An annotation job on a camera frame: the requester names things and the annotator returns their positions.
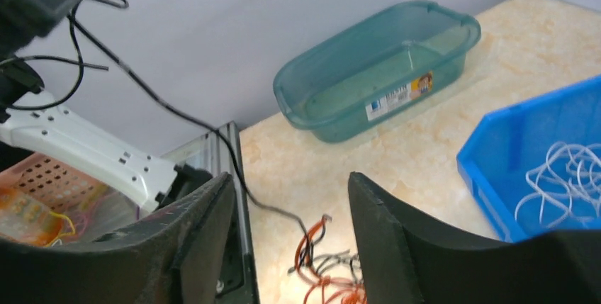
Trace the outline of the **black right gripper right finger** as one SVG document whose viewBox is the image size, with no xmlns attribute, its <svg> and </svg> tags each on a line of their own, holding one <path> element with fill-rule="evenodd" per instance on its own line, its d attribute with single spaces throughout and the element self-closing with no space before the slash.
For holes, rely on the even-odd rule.
<svg viewBox="0 0 601 304">
<path fill-rule="evenodd" d="M 597 230 L 507 243 L 444 223 L 360 172 L 347 189 L 370 303 L 600 302 Z"/>
</svg>

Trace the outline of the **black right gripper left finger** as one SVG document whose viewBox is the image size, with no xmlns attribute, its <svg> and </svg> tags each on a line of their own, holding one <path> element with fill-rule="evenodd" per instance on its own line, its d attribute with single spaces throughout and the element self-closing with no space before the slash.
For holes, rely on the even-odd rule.
<svg viewBox="0 0 601 304">
<path fill-rule="evenodd" d="M 1 241 L 2 303 L 214 303 L 236 200 L 223 173 L 92 242 Z"/>
</svg>

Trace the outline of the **black cable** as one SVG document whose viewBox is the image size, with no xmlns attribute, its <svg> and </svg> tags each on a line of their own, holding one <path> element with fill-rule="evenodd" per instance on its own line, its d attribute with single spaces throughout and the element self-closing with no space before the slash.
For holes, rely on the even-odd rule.
<svg viewBox="0 0 601 304">
<path fill-rule="evenodd" d="M 67 93 L 67 95 L 65 95 L 63 98 L 61 98 L 58 101 L 53 101 L 53 102 L 48 103 L 43 106 L 33 106 L 31 109 L 34 111 L 41 111 L 42 109 L 46 109 L 51 106 L 58 106 L 58 105 L 63 104 L 64 102 L 66 102 L 77 91 L 81 82 L 83 81 L 83 73 L 84 73 L 85 68 L 89 67 L 92 69 L 100 69 L 100 70 L 108 69 L 107 66 L 85 63 L 83 61 L 82 53 L 81 53 L 79 43 L 77 40 L 77 36 L 74 34 L 74 31 L 77 29 L 82 35 L 84 35 L 88 40 L 90 40 L 93 44 L 95 44 L 95 46 L 97 46 L 98 49 L 100 49 L 104 54 L 106 54 L 114 63 L 116 63 L 121 68 L 121 70 L 124 71 L 157 105 L 161 106 L 164 110 L 170 112 L 171 114 L 179 117 L 182 120 L 188 121 L 194 125 L 198 125 L 202 128 L 205 128 L 212 133 L 215 133 L 218 136 L 218 138 L 223 141 L 223 143 L 225 144 L 225 146 L 228 149 L 230 157 L 233 160 L 233 167 L 235 170 L 235 174 L 240 181 L 241 188 L 246 193 L 248 199 L 250 199 L 251 202 L 255 206 L 257 206 L 263 210 L 268 210 L 268 211 L 277 213 L 279 215 L 282 215 L 286 218 L 289 218 L 291 220 L 295 220 L 299 224 L 301 230 L 303 231 L 303 239 L 301 240 L 300 248 L 298 249 L 298 256 L 295 257 L 294 266 L 296 268 L 298 268 L 300 266 L 312 266 L 313 265 L 314 241 L 313 241 L 311 235 L 308 233 L 308 230 L 307 230 L 306 226 L 304 225 L 302 219 L 300 219 L 300 217 L 298 217 L 297 215 L 290 213 L 288 211 L 285 211 L 281 208 L 269 206 L 265 203 L 258 201 L 256 199 L 256 197 L 252 194 L 252 192 L 247 187 L 246 180 L 241 171 L 242 161 L 240 159 L 236 158 L 231 142 L 227 138 L 225 138 L 225 136 L 223 134 L 219 133 L 217 128 L 214 128 L 212 125 L 210 125 L 202 120 L 199 120 L 197 118 L 194 118 L 193 116 L 190 116 L 189 114 L 173 107 L 171 104 L 169 104 L 163 98 L 161 98 L 155 91 L 153 91 L 126 63 L 122 62 L 120 60 L 120 58 L 114 52 L 112 52 L 106 45 L 104 45 L 98 38 L 96 38 L 91 32 L 89 32 L 77 20 L 77 11 L 78 11 L 80 4 L 81 4 L 81 2 L 78 1 L 75 4 L 75 6 L 71 9 L 71 11 L 67 14 L 67 19 L 69 20 L 69 33 L 70 33 L 70 37 L 72 39 L 72 44 L 73 44 L 74 49 L 76 50 L 76 54 L 77 54 L 76 60 L 70 60 L 67 58 L 51 56 L 51 55 L 30 55 L 30 56 L 25 56 L 25 57 L 12 56 L 10 58 L 6 58 L 5 60 L 1 61 L 1 68 L 4 68 L 5 66 L 12 64 L 14 62 L 25 62 L 28 60 L 51 60 L 51 61 L 72 64 L 79 68 L 79 75 L 77 77 L 76 83 L 74 84 L 72 89 L 69 91 L 69 93 Z"/>
</svg>

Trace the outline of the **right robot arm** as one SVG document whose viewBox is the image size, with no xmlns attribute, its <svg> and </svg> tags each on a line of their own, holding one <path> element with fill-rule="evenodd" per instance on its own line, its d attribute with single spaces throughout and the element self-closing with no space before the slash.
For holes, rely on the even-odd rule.
<svg viewBox="0 0 601 304">
<path fill-rule="evenodd" d="M 120 191 L 148 216 L 74 249 L 37 252 L 48 265 L 96 267 L 102 288 L 132 276 L 121 301 L 171 286 L 161 303 L 209 303 L 235 204 L 232 177 L 153 157 L 62 106 L 25 93 L 1 107 L 1 141 L 41 153 Z M 599 303 L 600 232 L 559 230 L 510 244 L 460 230 L 392 197 L 362 173 L 348 197 L 370 303 Z"/>
</svg>

